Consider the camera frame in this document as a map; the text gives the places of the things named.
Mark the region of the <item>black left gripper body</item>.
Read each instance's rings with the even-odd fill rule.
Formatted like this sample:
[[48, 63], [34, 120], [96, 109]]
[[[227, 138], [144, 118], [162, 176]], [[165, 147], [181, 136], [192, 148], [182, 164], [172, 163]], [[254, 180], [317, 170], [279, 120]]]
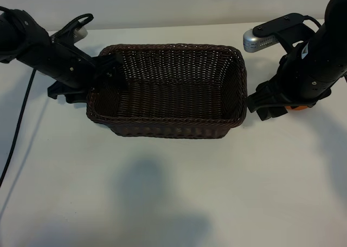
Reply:
[[40, 45], [40, 72], [56, 82], [48, 88], [49, 94], [79, 94], [90, 86], [96, 61], [67, 42]]

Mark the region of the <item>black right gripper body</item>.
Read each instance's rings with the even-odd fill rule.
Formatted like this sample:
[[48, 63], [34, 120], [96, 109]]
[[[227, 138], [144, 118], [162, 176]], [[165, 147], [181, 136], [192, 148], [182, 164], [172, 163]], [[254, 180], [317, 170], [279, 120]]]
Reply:
[[298, 44], [277, 75], [286, 108], [311, 108], [331, 95], [331, 56], [310, 42]]

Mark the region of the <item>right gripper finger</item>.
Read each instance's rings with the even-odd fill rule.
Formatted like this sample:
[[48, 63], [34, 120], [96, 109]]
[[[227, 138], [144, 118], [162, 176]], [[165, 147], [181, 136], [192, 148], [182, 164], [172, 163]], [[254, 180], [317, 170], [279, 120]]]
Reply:
[[248, 96], [248, 109], [257, 112], [261, 120], [277, 118], [288, 113], [287, 101], [275, 82], [266, 81], [259, 84], [255, 93]]

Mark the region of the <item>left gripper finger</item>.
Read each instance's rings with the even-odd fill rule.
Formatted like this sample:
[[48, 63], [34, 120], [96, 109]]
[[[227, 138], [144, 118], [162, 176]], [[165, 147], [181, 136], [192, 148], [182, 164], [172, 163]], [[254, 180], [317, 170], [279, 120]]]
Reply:
[[95, 60], [94, 84], [107, 84], [117, 88], [127, 88], [123, 70], [123, 57], [120, 54], [97, 56]]
[[66, 86], [61, 82], [55, 82], [47, 88], [48, 97], [54, 100], [58, 96], [64, 95], [67, 103], [86, 103], [87, 102], [87, 90], [77, 89]]

